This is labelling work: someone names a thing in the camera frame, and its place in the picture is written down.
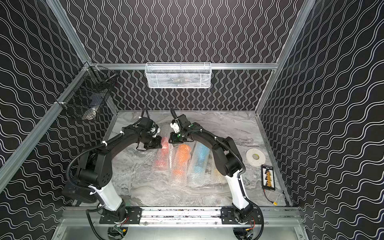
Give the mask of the red wine glass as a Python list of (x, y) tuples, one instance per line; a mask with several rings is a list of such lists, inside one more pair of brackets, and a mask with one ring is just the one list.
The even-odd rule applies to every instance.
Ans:
[(162, 148), (158, 150), (155, 161), (154, 161), (154, 170), (155, 171), (166, 171), (169, 167), (169, 138), (162, 138)]

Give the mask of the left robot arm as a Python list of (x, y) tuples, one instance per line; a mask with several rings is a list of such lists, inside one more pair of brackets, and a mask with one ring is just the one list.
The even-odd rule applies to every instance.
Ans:
[(112, 183), (112, 160), (132, 144), (143, 144), (145, 151), (162, 148), (159, 132), (153, 120), (140, 117), (115, 137), (84, 149), (67, 166), (63, 195), (83, 203), (99, 202), (104, 216), (115, 223), (124, 222), (128, 214)]

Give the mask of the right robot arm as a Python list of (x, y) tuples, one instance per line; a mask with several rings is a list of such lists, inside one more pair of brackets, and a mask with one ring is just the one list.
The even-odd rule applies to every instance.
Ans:
[(171, 128), (174, 131), (170, 134), (169, 143), (181, 144), (191, 139), (209, 148), (216, 169), (226, 178), (229, 185), (235, 220), (241, 224), (257, 220), (259, 225), (263, 225), (264, 216), (260, 207), (252, 202), (246, 193), (242, 178), (246, 167), (234, 140), (230, 137), (219, 137), (199, 123), (191, 123), (184, 114), (178, 116), (174, 109), (171, 109), (171, 115)]

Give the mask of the orange glass in bubble wrap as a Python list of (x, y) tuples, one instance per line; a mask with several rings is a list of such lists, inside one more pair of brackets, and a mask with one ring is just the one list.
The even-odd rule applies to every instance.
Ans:
[(187, 185), (188, 165), (191, 159), (192, 147), (188, 144), (177, 145), (173, 148), (171, 167), (170, 167), (170, 184), (173, 186)]

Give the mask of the blue glass in bubble wrap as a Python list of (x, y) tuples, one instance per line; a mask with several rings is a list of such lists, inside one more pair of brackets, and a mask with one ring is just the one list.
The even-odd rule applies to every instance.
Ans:
[(188, 185), (192, 187), (202, 186), (211, 150), (200, 142), (197, 142), (188, 167)]

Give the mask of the yellow glass in bubble wrap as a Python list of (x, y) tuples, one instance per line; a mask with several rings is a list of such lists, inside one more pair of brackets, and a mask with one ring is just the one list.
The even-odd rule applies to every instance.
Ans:
[(216, 185), (224, 185), (227, 183), (226, 178), (217, 170), (215, 161), (212, 155), (208, 158), (208, 173), (211, 181)]

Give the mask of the white tape roll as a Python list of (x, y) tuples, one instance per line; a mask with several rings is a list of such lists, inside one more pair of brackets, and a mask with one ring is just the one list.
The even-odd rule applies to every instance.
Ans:
[(260, 167), (266, 163), (266, 156), (261, 150), (256, 148), (249, 149), (246, 152), (246, 159), (247, 162), (254, 167)]

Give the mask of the black plastic case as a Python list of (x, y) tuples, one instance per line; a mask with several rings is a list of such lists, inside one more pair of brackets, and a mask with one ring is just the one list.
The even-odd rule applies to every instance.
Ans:
[(62, 194), (72, 200), (77, 200), (86, 204), (96, 203), (97, 198), (95, 195), (91, 195), (91, 189), (88, 187), (78, 188), (70, 183), (66, 183)]

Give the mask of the black box with orange parts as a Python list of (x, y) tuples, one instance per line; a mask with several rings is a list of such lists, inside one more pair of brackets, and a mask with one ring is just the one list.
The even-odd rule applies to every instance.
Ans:
[(262, 189), (275, 191), (275, 174), (274, 168), (272, 166), (261, 165), (261, 173), (262, 173)]

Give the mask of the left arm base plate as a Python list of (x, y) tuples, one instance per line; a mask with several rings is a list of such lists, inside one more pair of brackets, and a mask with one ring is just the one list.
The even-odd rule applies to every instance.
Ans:
[(103, 210), (99, 224), (139, 224), (141, 220), (142, 209), (140, 207), (120, 208), (117, 211)]

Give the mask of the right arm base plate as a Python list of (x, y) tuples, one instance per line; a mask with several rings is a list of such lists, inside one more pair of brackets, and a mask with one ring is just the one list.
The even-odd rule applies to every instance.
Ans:
[(223, 225), (260, 225), (261, 213), (258, 209), (248, 206), (244, 210), (235, 207), (223, 207), (220, 211)]

